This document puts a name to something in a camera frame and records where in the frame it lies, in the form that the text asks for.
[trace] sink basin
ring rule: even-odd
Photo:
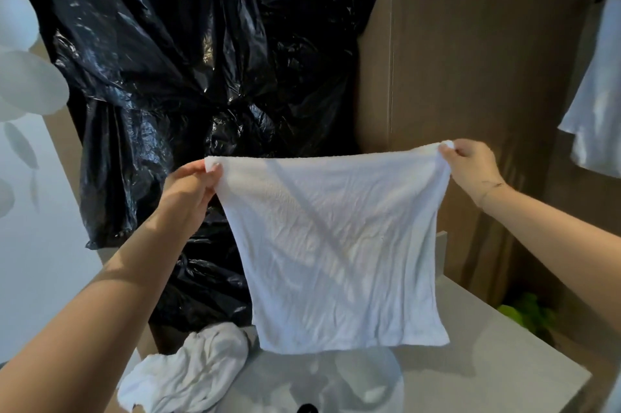
[[[296,413],[310,404],[319,413],[401,413],[403,399],[401,369],[388,348],[295,356],[255,349],[216,412]]]

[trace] white cloth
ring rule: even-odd
[[[190,333],[171,356],[152,354],[119,386],[119,405],[145,413],[201,413],[227,392],[248,357],[248,339],[233,323]]]
[[[337,158],[206,158],[242,257],[261,347],[440,346],[438,144]]]
[[[559,128],[576,135],[578,166],[621,177],[621,0],[606,0],[593,59]]]

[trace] person's right hand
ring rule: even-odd
[[[493,151],[485,143],[464,138],[453,143],[454,150],[440,144],[440,153],[451,166],[454,181],[480,207],[488,192],[507,183],[498,171]]]

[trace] white towel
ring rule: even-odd
[[[435,303],[439,144],[339,158],[206,158],[261,347],[280,354],[448,343]]]
[[[621,177],[621,0],[606,0],[593,59],[559,128],[576,135],[578,166]]]
[[[119,405],[145,413],[201,413],[227,392],[248,357],[248,339],[233,323],[190,333],[171,356],[152,354],[119,386]]]

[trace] black garbage bag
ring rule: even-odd
[[[82,138],[82,219],[114,247],[163,181],[205,155],[351,154],[356,37],[375,0],[32,0],[71,88]],[[151,321],[182,331],[252,306],[217,199]]]

